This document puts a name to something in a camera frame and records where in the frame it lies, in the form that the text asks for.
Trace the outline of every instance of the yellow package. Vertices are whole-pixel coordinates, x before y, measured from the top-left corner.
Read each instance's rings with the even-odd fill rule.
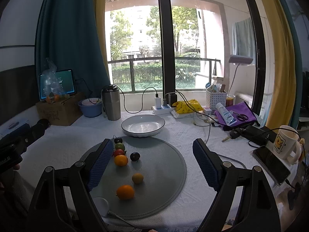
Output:
[[[200,106],[200,103],[195,99],[188,100],[188,103],[191,108],[194,108],[196,111],[203,110],[203,108]],[[193,112],[193,110],[190,109],[184,101],[177,101],[173,104],[173,106],[176,106],[176,112],[178,114]]]

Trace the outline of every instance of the white bowl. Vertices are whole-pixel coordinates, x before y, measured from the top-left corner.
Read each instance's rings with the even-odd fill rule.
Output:
[[[94,104],[98,104],[100,102],[101,102],[101,99],[99,99],[99,98],[90,98],[90,99],[83,100],[81,104],[82,105],[94,105]]]
[[[128,136],[149,137],[159,133],[165,120],[157,115],[135,115],[121,124],[123,132]]]

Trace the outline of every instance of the blue bowl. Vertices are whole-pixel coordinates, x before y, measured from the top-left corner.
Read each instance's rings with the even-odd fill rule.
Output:
[[[83,115],[85,115],[85,117],[93,118],[93,117],[99,116],[102,113],[102,103],[101,102],[97,104],[92,104],[92,105],[82,105],[83,101],[84,99],[79,101],[78,106],[81,112],[83,113]]]

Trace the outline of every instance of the scissors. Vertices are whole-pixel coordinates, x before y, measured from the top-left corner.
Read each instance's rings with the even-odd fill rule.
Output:
[[[234,112],[235,114],[236,114],[236,116],[237,116],[237,119],[238,120],[240,120],[240,121],[246,121],[246,120],[248,120],[249,118],[248,118],[248,116],[246,115],[246,114],[238,114],[238,113],[236,113],[236,112]]]

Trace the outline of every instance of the white woven basket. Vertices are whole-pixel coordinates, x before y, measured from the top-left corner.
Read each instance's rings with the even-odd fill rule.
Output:
[[[212,111],[211,114],[217,110],[216,105],[221,103],[224,107],[227,102],[227,93],[226,92],[217,92],[211,93],[206,90],[206,107],[209,107]]]

